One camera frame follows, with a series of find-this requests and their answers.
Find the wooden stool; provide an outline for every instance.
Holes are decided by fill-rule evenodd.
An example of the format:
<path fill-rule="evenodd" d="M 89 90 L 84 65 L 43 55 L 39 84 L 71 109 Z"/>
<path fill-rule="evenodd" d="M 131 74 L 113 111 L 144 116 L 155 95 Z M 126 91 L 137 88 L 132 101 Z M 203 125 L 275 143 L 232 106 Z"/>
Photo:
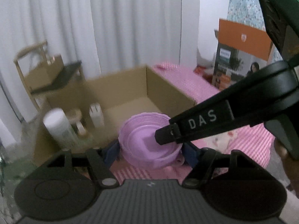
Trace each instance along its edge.
<path fill-rule="evenodd" d="M 26 85 L 24 75 L 21 71 L 18 60 L 25 57 L 28 53 L 33 52 L 33 51 L 38 52 L 42 56 L 43 60 L 47 60 L 47 56 L 46 56 L 47 50 L 44 50 L 45 45 L 47 45 L 47 41 L 43 41 L 43 42 L 33 45 L 33 46 L 28 46 L 28 47 L 22 49 L 20 52 L 18 52 L 13 61 L 17 67 L 17 70 L 18 70 L 20 79 L 23 83 L 23 86 L 24 86 L 30 100 L 32 101 L 32 103 L 34 104 L 34 106 L 36 107 L 37 110 L 39 110 L 39 106 L 36 102 L 37 98 L 45 97 L 45 96 L 53 93 L 56 90 L 64 88 L 70 81 L 72 81 L 72 78 L 75 77 L 77 71 L 79 71 L 81 80 L 85 80 L 85 77 L 83 74 L 83 69 L 82 69 L 82 62 L 76 61 L 76 62 L 72 62 L 68 65 L 65 65 L 63 67 L 63 69 L 61 70 L 61 72 L 56 77 L 56 79 L 54 79 L 54 81 L 52 82 L 51 85 L 30 91 L 29 87 Z"/>

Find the human hand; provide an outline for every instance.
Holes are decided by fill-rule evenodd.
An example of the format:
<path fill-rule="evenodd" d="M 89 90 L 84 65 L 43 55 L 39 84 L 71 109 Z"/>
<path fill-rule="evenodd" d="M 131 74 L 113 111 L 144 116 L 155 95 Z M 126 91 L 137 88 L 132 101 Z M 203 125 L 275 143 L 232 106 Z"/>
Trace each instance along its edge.
<path fill-rule="evenodd" d="M 293 160 L 278 139 L 274 141 L 274 148 L 281 158 L 284 171 L 291 182 L 291 186 L 295 190 L 297 198 L 299 198 L 299 160 Z"/>

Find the white wall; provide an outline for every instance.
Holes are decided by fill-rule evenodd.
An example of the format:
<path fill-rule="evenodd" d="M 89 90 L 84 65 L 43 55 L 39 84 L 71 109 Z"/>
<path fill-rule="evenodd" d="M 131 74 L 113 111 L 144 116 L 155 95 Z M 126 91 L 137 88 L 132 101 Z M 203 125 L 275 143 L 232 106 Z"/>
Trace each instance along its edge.
<path fill-rule="evenodd" d="M 214 30 L 218 30 L 219 18 L 226 19 L 229 0 L 200 0 L 198 24 L 198 51 L 200 58 L 197 62 L 201 65 L 209 64 L 217 51 L 218 41 Z"/>
<path fill-rule="evenodd" d="M 238 53 L 238 58 L 244 61 L 242 70 L 238 71 L 241 75 L 246 75 L 247 72 L 250 71 L 251 64 L 255 61 L 259 64 L 260 69 L 267 64 L 265 60 L 257 58 L 256 56 L 248 54 L 241 50 Z"/>

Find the white curtain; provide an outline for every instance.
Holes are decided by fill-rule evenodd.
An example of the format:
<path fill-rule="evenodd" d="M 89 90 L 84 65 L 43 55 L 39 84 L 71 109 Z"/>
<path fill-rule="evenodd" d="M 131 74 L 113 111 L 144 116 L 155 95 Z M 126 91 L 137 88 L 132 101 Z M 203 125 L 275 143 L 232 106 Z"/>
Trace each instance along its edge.
<path fill-rule="evenodd" d="M 165 60 L 178 64 L 180 53 L 195 66 L 198 14 L 199 0 L 0 0 L 1 81 L 29 121 L 37 112 L 13 58 L 44 39 L 64 63 L 82 60 L 86 78 Z M 19 64 L 26 74 L 38 61 L 32 55 Z"/>

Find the pink striped tablecloth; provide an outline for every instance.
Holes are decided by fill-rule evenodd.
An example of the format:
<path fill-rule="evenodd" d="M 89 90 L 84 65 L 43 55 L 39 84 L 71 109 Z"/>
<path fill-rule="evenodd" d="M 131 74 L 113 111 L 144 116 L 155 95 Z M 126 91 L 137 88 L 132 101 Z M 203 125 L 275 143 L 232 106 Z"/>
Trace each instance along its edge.
<path fill-rule="evenodd" d="M 201 103 L 219 91 L 201 76 L 192 70 L 176 66 L 155 66 L 154 70 L 183 91 L 188 96 Z M 238 149 L 256 161 L 259 165 L 266 168 L 270 159 L 270 147 L 274 136 L 268 132 L 263 124 L 249 127 L 245 126 L 237 129 L 237 138 L 231 141 L 224 153 L 229 154 L 231 150 Z M 116 178 L 123 182 L 124 179 L 173 179 L 181 182 L 191 168 L 187 166 L 167 167 L 161 170 L 142 170 L 130 166 L 122 161 L 113 164 L 112 171 Z"/>

